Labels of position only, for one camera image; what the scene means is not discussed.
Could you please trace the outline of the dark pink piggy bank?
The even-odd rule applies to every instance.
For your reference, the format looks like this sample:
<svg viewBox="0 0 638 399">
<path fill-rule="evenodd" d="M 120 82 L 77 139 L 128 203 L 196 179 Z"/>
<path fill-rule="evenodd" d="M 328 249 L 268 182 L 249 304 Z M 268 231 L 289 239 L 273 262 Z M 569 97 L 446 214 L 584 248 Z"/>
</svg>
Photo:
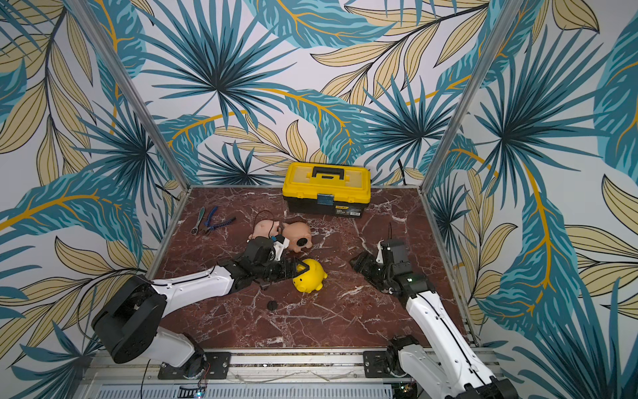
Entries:
<svg viewBox="0 0 638 399">
<path fill-rule="evenodd" d="M 304 249 L 312 248 L 312 231 L 309 225 L 302 221 L 293 223 L 282 223 L 280 226 L 282 236 L 289 241 L 287 248 L 295 253 L 301 253 Z M 308 239 L 306 248 L 300 249 L 297 241 L 302 238 Z"/>
</svg>

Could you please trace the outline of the yellow piggy bank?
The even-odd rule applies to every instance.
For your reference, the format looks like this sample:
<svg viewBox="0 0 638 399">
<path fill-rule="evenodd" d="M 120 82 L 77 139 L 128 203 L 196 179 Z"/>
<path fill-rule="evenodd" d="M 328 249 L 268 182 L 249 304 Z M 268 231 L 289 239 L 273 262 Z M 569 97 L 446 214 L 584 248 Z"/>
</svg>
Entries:
<svg viewBox="0 0 638 399">
<path fill-rule="evenodd" d="M 297 262 L 296 277 L 292 280 L 294 287 L 300 293 L 310 294 L 323 287 L 323 281 L 328 278 L 322 265 L 315 259 L 304 259 Z"/>
</svg>

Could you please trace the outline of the light pink piggy bank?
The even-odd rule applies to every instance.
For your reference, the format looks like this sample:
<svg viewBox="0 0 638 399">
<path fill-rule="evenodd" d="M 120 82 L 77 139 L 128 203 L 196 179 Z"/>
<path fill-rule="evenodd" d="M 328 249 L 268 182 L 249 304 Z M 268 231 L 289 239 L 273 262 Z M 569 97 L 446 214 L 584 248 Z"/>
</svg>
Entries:
<svg viewBox="0 0 638 399">
<path fill-rule="evenodd" d="M 249 236 L 249 240 L 257 239 L 257 237 L 272 238 L 279 234 L 281 223 L 279 221 L 265 219 L 257 222 L 254 226 L 253 233 Z"/>
</svg>

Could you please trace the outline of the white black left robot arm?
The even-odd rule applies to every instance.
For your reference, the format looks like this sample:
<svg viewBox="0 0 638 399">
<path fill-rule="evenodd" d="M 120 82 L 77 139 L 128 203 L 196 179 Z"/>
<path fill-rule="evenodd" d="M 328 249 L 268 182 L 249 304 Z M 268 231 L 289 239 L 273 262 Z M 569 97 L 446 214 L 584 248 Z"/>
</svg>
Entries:
<svg viewBox="0 0 638 399">
<path fill-rule="evenodd" d="M 175 279 L 133 277 L 96 314 L 91 328 L 117 364 L 143 357 L 184 370 L 191 367 L 196 374 L 203 368 L 204 351 L 192 337 L 161 327 L 162 319 L 191 304 L 239 292 L 259 279 L 293 279 L 301 268 L 295 259 L 266 264 L 229 260 Z"/>
</svg>

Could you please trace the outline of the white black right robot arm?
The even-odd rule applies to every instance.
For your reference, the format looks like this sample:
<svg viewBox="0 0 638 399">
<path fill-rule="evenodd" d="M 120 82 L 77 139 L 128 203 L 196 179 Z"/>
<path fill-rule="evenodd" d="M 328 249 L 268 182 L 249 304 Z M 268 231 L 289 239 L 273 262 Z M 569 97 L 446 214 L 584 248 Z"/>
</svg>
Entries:
<svg viewBox="0 0 638 399">
<path fill-rule="evenodd" d="M 405 243 L 382 240 L 377 249 L 378 254 L 363 251 L 351 259 L 352 269 L 399 299 L 436 358 L 414 337 L 395 337 L 385 352 L 364 353 L 367 377 L 410 377 L 431 398 L 517 398 L 510 380 L 498 379 L 466 342 L 428 277 L 413 270 Z"/>
</svg>

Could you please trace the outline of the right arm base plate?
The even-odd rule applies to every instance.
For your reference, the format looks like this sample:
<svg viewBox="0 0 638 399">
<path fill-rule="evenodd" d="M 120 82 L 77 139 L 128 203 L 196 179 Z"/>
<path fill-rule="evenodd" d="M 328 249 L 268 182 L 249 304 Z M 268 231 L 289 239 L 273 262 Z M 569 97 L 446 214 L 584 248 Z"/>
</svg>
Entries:
<svg viewBox="0 0 638 399">
<path fill-rule="evenodd" d="M 396 371 L 396 359 L 392 350 L 364 351 L 363 366 L 366 378 L 399 377 Z"/>
</svg>

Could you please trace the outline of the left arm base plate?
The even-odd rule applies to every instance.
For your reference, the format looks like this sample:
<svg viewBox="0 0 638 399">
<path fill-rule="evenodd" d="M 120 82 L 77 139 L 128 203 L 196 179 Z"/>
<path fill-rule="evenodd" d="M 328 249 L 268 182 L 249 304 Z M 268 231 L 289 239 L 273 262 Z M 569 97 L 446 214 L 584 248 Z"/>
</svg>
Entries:
<svg viewBox="0 0 638 399">
<path fill-rule="evenodd" d="M 230 352 L 204 352 L 196 354 L 194 362 L 188 361 L 182 367 L 172 367 L 167 363 L 160 366 L 159 380 L 224 380 L 229 371 Z"/>
</svg>

